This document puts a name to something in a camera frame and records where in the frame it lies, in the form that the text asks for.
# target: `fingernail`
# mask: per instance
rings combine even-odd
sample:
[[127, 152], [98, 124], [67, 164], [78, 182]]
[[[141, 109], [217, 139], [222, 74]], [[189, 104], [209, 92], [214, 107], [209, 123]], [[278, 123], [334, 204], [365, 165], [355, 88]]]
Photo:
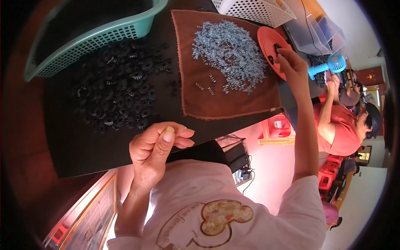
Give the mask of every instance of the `fingernail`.
[[195, 132], [193, 129], [187, 128], [186, 130], [191, 131], [191, 132]]
[[174, 133], [175, 133], [175, 129], [173, 127], [167, 127], [164, 131], [164, 135], [162, 136], [162, 139], [166, 142], [171, 142], [175, 136]]

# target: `blue handheld fan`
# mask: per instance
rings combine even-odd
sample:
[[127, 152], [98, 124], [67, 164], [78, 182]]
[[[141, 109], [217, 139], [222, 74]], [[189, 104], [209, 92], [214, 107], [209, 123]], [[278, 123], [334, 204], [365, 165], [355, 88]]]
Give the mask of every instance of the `blue handheld fan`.
[[330, 70], [332, 73], [339, 73], [343, 71], [345, 68], [346, 68], [346, 60], [341, 54], [336, 53], [331, 55], [326, 63], [315, 67], [309, 67], [308, 75], [310, 76], [311, 80], [315, 80], [314, 75], [319, 72]]

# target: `black electrical cable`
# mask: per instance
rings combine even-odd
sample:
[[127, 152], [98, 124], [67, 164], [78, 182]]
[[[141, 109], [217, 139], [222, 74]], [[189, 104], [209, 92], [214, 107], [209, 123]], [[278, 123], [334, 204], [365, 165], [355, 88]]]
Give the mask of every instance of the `black electrical cable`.
[[251, 170], [251, 171], [250, 171], [250, 174], [251, 174], [251, 173], [254, 173], [254, 176], [253, 176], [253, 178], [252, 178], [250, 184], [243, 190], [242, 195], [244, 195], [244, 191], [253, 183], [253, 180], [256, 178], [256, 172], [254, 172], [254, 170]]
[[319, 48], [317, 48], [317, 46], [315, 46], [314, 38], [312, 37], [310, 26], [308, 25], [308, 22], [307, 22], [307, 12], [306, 12], [306, 7], [304, 6], [303, 0], [301, 0], [301, 3], [303, 4], [304, 15], [306, 17], [306, 24], [307, 24], [308, 32], [310, 33], [310, 36], [311, 36], [311, 39], [312, 39], [312, 45], [314, 45], [314, 47], [321, 53], [321, 56], [323, 56], [322, 51]]

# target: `white perforated basket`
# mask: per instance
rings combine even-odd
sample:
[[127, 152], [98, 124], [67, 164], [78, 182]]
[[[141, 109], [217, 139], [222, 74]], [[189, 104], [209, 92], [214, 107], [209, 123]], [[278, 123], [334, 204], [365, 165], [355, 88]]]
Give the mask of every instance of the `white perforated basket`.
[[296, 19], [284, 0], [212, 0], [222, 15], [259, 22], [273, 28]]

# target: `white t-shirt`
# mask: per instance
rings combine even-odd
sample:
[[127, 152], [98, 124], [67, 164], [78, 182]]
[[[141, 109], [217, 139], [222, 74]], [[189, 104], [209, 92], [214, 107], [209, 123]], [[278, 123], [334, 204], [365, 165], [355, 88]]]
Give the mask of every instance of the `white t-shirt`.
[[294, 182], [282, 197], [278, 216], [273, 216], [237, 190], [228, 166], [179, 160], [167, 164], [150, 202], [154, 212], [142, 238], [108, 240], [109, 250], [313, 250], [325, 240], [316, 176]]

